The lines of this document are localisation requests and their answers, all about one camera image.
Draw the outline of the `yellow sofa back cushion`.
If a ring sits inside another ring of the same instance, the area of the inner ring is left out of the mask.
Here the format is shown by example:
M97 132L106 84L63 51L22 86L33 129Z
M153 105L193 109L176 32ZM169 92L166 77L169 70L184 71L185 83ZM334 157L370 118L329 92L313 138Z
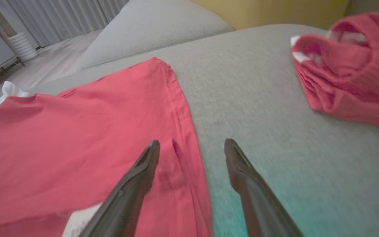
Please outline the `yellow sofa back cushion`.
M328 29L343 18L349 0L191 0L225 20L234 30L271 24Z

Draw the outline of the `red jersey with large number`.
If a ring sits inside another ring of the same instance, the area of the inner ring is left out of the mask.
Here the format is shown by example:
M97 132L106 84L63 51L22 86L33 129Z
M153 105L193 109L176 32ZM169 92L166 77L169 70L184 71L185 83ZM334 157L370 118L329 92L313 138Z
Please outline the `red jersey with large number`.
M59 93L0 104L0 237L78 234L150 141L160 142L136 237L212 237L190 110L173 69L151 58Z

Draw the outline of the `white ribbed cylinder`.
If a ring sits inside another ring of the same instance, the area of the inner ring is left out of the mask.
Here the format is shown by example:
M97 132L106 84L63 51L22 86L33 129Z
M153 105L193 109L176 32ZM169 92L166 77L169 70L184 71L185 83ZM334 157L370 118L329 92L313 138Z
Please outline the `white ribbed cylinder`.
M20 60L24 63L39 56L36 48L33 47L23 32L9 37L9 42L15 48Z

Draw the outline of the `grey pleated curtain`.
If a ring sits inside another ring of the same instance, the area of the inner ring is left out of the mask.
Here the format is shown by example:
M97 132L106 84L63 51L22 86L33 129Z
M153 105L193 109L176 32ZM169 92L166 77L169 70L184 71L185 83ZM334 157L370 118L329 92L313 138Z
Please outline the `grey pleated curtain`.
M129 1L0 0L0 13L37 48L103 29Z

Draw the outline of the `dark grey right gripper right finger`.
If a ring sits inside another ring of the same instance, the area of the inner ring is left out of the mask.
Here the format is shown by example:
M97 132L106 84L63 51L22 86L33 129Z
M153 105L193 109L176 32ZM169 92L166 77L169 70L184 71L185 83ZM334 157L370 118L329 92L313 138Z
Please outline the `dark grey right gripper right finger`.
M248 237L304 237L235 140L225 140L224 153L230 183L241 199Z

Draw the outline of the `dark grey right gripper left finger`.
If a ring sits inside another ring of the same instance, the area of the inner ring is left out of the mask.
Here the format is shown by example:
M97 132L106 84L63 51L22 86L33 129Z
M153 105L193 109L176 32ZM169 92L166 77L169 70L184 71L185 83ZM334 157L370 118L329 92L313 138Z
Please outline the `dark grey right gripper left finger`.
M144 197L153 184L159 155L159 141L151 141L78 237L134 237Z

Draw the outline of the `red white-striped Bulls garment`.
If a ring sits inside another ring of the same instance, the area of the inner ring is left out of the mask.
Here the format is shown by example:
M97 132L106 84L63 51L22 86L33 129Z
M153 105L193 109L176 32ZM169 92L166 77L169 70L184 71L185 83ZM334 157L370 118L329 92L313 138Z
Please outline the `red white-striped Bulls garment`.
M379 12L342 18L325 36L291 37L291 55L311 109L379 125Z

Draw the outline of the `grey rounded sofa seat cushion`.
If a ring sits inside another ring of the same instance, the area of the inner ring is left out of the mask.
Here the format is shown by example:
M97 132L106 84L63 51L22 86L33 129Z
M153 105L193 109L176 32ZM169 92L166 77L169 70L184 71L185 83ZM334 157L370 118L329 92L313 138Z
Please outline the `grey rounded sofa seat cushion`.
M232 31L191 0L130 0L86 49L78 70Z

